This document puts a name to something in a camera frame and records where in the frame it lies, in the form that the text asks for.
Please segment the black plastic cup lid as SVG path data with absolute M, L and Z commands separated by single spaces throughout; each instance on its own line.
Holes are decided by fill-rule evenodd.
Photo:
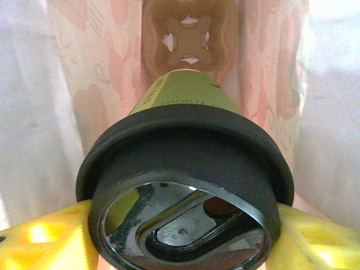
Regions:
M 78 201 L 118 270 L 257 270 L 291 205 L 290 168 L 275 141 L 233 112 L 197 105 L 137 112 L 85 157 Z

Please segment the red printed paper bag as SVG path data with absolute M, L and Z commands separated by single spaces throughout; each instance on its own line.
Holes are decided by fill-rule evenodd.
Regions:
M 0 230 L 73 204 L 85 154 L 155 80 L 149 1 L 0 0 Z M 360 246 L 360 0 L 227 1 L 223 89 L 280 147 L 294 206 Z

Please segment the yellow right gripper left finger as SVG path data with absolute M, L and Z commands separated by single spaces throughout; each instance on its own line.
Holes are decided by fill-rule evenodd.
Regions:
M 97 270 L 90 201 L 0 231 L 0 270 Z

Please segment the brown pulp cup carrier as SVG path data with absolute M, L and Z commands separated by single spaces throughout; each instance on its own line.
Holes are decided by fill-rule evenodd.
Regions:
M 236 0 L 147 0 L 142 57 L 149 73 L 194 69 L 221 82 L 237 54 Z

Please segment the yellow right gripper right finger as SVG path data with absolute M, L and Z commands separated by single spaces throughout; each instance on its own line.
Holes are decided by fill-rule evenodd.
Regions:
M 278 204 L 281 235 L 267 270 L 360 270 L 360 232 Z

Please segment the green paper coffee cup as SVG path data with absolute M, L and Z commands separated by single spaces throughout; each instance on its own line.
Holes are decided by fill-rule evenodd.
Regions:
M 240 111 L 219 83 L 199 71 L 175 70 L 157 78 L 129 113 L 130 119 L 229 118 Z

